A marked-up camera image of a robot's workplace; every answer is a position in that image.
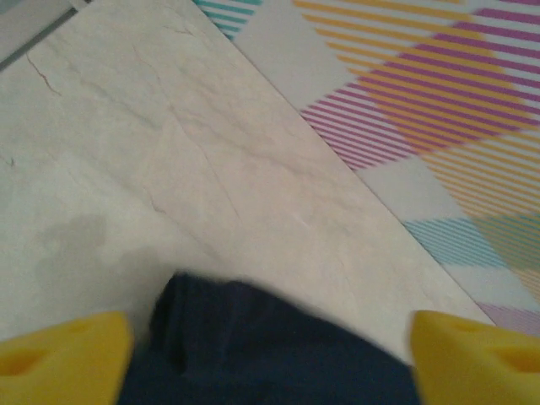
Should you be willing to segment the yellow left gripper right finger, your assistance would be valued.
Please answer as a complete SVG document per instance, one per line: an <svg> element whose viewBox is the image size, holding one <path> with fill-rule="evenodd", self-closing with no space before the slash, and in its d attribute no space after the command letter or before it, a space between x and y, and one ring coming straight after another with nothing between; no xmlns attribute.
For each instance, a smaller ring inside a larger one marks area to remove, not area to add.
<svg viewBox="0 0 540 405"><path fill-rule="evenodd" d="M419 310L411 324L422 404L538 404L539 338Z"/></svg>

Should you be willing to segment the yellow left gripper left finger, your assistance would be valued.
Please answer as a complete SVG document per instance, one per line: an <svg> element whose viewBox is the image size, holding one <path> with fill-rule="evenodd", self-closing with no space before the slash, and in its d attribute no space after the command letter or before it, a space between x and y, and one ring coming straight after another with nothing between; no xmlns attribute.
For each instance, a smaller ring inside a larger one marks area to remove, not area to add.
<svg viewBox="0 0 540 405"><path fill-rule="evenodd" d="M133 351L126 315L107 311L1 342L2 404L115 404Z"/></svg>

